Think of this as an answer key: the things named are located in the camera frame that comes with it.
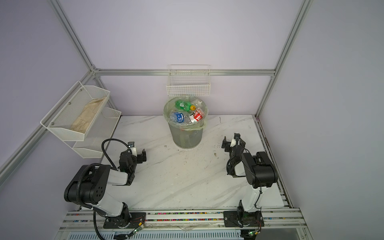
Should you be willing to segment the blue label front bottle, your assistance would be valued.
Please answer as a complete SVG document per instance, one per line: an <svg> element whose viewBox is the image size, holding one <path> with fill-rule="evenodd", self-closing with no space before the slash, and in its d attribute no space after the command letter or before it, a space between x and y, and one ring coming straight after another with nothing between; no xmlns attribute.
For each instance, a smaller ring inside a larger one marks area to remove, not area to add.
<svg viewBox="0 0 384 240"><path fill-rule="evenodd" d="M178 111L171 112L170 113L170 120L172 122L177 123L177 124L186 124L187 123L187 120L186 120L187 115L188 114L186 114L184 112L178 112Z"/></svg>

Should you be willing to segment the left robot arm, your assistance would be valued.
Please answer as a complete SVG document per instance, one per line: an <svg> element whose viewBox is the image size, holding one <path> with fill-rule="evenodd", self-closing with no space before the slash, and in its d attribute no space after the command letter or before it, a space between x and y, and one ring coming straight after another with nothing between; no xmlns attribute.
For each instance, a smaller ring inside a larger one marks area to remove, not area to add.
<svg viewBox="0 0 384 240"><path fill-rule="evenodd" d="M107 186L130 186L135 179L137 164L147 161L146 151L121 153L119 169L110 165L83 165L64 192L66 202L91 209L105 218L104 229L136 229L143 227L146 213L131 213L128 205L107 193Z"/></svg>

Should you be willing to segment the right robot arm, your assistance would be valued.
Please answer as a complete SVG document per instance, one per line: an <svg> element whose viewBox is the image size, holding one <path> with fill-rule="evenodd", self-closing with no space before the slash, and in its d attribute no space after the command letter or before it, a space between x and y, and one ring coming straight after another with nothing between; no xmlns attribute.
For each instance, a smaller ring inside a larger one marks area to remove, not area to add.
<svg viewBox="0 0 384 240"><path fill-rule="evenodd" d="M235 211L224 212L225 227L256 227L260 231L264 226L261 201L267 190L278 182L275 166L266 152L251 154L239 133L235 133L231 141L224 138L222 149L230 155L227 174L233 178L246 178L252 189L239 201Z"/></svg>

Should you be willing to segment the green soda bottle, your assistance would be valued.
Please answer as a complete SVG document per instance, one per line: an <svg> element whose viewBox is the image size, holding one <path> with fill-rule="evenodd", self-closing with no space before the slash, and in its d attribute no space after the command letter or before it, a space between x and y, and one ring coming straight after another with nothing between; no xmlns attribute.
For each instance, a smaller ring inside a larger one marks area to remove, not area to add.
<svg viewBox="0 0 384 240"><path fill-rule="evenodd" d="M185 112L194 112L196 110L196 106L193 105L191 102L189 101L185 101L185 100L176 100L175 101L175 107L177 110L180 110L180 111L185 111Z"/></svg>

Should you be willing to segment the red cap crushed bottle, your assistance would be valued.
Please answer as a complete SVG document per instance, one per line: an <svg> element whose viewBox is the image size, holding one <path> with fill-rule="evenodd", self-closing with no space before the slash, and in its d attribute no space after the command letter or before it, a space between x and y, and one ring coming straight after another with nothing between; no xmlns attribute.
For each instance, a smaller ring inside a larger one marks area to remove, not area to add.
<svg viewBox="0 0 384 240"><path fill-rule="evenodd" d="M205 112L201 108L196 108L195 111L189 116L192 123L201 121L205 116Z"/></svg>

